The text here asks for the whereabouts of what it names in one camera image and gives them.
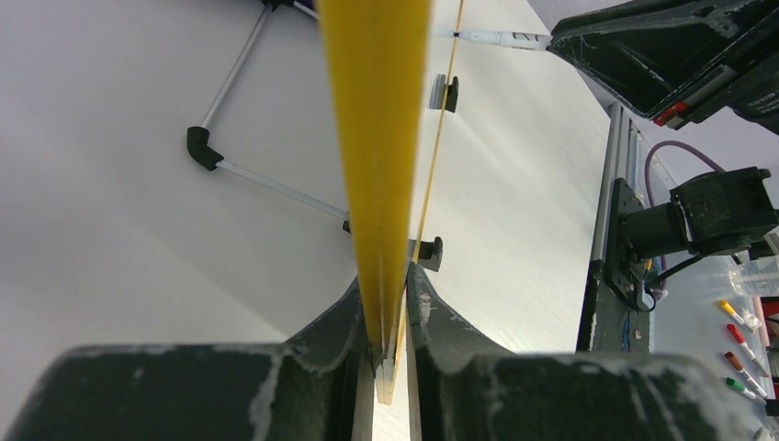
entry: metal frame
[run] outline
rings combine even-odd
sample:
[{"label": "metal frame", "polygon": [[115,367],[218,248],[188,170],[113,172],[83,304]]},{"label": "metal frame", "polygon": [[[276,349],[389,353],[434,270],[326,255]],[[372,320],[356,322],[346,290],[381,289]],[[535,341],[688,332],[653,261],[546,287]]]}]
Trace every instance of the metal frame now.
[{"label": "metal frame", "polygon": [[624,178],[634,186],[638,179],[638,130],[619,103],[610,106],[608,112],[611,125],[576,350],[646,353],[651,345],[651,314],[632,313],[605,280],[615,181]]},{"label": "metal frame", "polygon": [[[304,5],[301,5],[296,2],[294,6],[314,18],[317,19],[319,18],[319,16],[317,16],[316,13],[314,13]],[[263,27],[265,26],[268,17],[270,17],[271,12],[273,12],[273,6],[266,5],[263,8],[262,13],[260,13],[260,17],[257,19],[256,24],[254,24],[252,33],[249,35],[249,39],[246,41],[246,43],[243,44],[241,53],[238,54],[238,59],[235,61],[235,64],[230,69],[230,73],[228,73],[227,78],[224,80],[224,83],[222,84],[219,90],[219,93],[217,93],[216,97],[214,98],[211,107],[209,107],[209,110],[208,112],[206,112],[206,116],[203,118],[203,121],[200,123],[199,127],[208,130],[209,127],[213,124],[213,121],[216,118],[217,114],[219,113],[225,98],[232,90],[232,87],[235,84],[235,80],[238,78],[243,66],[246,64],[246,60],[249,58],[249,54],[252,51],[252,48],[254,47],[255,43],[259,39],[260,33]],[[284,184],[278,183],[272,179],[268,179],[255,172],[241,168],[240,166],[233,164],[227,161],[226,159],[222,159],[221,161],[218,161],[215,165],[219,169],[231,173],[235,173],[236,175],[249,179],[250,181],[255,182],[256,184],[259,184],[265,188],[281,193],[282,195],[285,195],[289,198],[293,198],[310,207],[314,207],[315,209],[324,211],[325,213],[328,213],[337,219],[340,219],[342,221],[348,221],[349,219],[349,216],[346,213],[346,211],[342,209],[338,209],[337,207],[334,207],[330,204],[327,204],[326,202],[318,200],[317,198],[312,198],[311,196],[301,193],[294,188],[287,187]]]}]

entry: colored pipette tip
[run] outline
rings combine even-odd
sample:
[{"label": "colored pipette tip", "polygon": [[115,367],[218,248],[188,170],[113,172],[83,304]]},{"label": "colored pipette tip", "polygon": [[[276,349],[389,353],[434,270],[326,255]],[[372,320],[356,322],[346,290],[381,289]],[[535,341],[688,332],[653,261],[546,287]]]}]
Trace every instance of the colored pipette tip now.
[{"label": "colored pipette tip", "polygon": [[730,333],[730,335],[733,335],[733,339],[736,340],[736,343],[738,344],[746,343],[746,340],[744,340],[744,336],[741,335],[741,333],[739,332],[739,328],[737,328],[735,324],[728,324],[726,327],[728,328],[728,332]]},{"label": "colored pipette tip", "polygon": [[736,369],[741,374],[741,376],[747,380],[747,383],[749,383],[753,389],[757,390],[757,393],[759,393],[761,397],[765,398],[768,396],[768,393],[765,391],[765,389],[763,389],[762,386],[758,384],[757,381],[755,381],[752,375],[750,375],[750,373],[744,369],[744,365],[741,364],[741,360],[739,360],[735,354],[732,352],[727,352],[725,354],[725,358],[727,358],[730,365],[733,366],[733,368]]},{"label": "colored pipette tip", "polygon": [[728,328],[728,332],[730,333],[730,335],[733,336],[733,339],[736,340],[736,343],[738,343],[739,345],[741,345],[741,347],[744,348],[744,352],[747,353],[750,360],[752,360],[752,363],[755,365],[756,368],[758,368],[758,370],[760,371],[760,376],[766,378],[771,377],[771,375],[768,373],[768,370],[766,370],[766,368],[762,366],[760,360],[757,359],[757,356],[755,355],[754,351],[752,351],[750,349],[750,346],[747,345],[747,341],[746,339],[744,339],[744,336],[741,335],[739,328],[737,328],[735,324],[728,324],[726,325],[726,327]]},{"label": "colored pipette tip", "polygon": [[727,384],[729,388],[735,390],[736,392],[744,394],[744,395],[746,395],[747,397],[749,397],[749,398],[751,398],[753,400],[757,400],[758,399],[757,398],[757,394],[755,394],[751,390],[747,389],[746,386],[744,386],[742,383],[739,383],[735,379],[732,379],[731,377],[727,377],[725,379],[725,384]]},{"label": "colored pipette tip", "polygon": [[746,386],[744,386],[742,383],[739,383],[735,379],[732,379],[731,377],[727,377],[725,379],[725,384],[730,386],[730,388],[735,390],[736,392],[743,392],[747,389]]},{"label": "colored pipette tip", "polygon": [[736,310],[733,309],[732,306],[730,306],[730,303],[728,303],[727,300],[720,300],[719,301],[719,307],[722,308],[722,311],[724,311],[727,315],[733,318],[738,324],[744,324],[744,319],[741,318],[741,316],[736,312]]}]

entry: yellow ruler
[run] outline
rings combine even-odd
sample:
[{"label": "yellow ruler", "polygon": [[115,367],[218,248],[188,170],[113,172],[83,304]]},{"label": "yellow ruler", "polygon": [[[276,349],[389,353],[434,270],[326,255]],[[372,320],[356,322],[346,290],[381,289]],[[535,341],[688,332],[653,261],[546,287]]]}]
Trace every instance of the yellow ruler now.
[{"label": "yellow ruler", "polygon": [[[404,334],[403,285],[430,3],[327,0],[317,5],[377,395],[384,403],[392,400]],[[452,59],[456,45],[453,39]],[[436,151],[443,114],[442,109]],[[423,223],[424,211],[418,240]]]}]

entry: red cap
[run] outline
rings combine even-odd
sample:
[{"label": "red cap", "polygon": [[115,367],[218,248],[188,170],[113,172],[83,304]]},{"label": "red cap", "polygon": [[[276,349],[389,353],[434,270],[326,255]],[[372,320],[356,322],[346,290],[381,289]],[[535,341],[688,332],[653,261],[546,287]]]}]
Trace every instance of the red cap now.
[{"label": "red cap", "polygon": [[673,106],[668,107],[664,112],[660,113],[660,115],[655,118],[655,124],[658,126],[664,126],[668,123],[668,121],[674,119],[677,115],[683,113],[688,108],[690,107],[684,103],[676,103]]},{"label": "red cap", "polygon": [[744,336],[741,335],[739,332],[739,328],[736,327],[735,324],[729,324],[728,325],[728,332],[730,332],[730,335],[733,335],[733,338],[736,339],[736,342],[738,343],[744,343]]}]

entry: white surface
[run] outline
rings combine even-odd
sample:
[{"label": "white surface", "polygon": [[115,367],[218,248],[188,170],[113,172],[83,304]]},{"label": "white surface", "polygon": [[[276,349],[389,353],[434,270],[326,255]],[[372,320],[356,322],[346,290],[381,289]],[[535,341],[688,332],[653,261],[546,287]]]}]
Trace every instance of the white surface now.
[{"label": "white surface", "polygon": [[[0,427],[70,346],[279,341],[353,278],[340,222],[186,155],[186,128],[202,120],[260,7],[0,5]],[[442,0],[436,24],[456,12]],[[524,1],[470,2],[463,25],[546,31]],[[448,57],[445,40],[433,44],[431,76]],[[459,104],[446,117],[425,229],[446,252],[431,278],[509,348],[571,351],[605,114],[551,55],[458,47]],[[309,17],[283,7],[270,17],[225,104],[211,137],[218,151],[346,208]],[[425,112],[422,165],[436,122]],[[395,397],[377,407],[376,439],[408,435],[405,390]]]}]

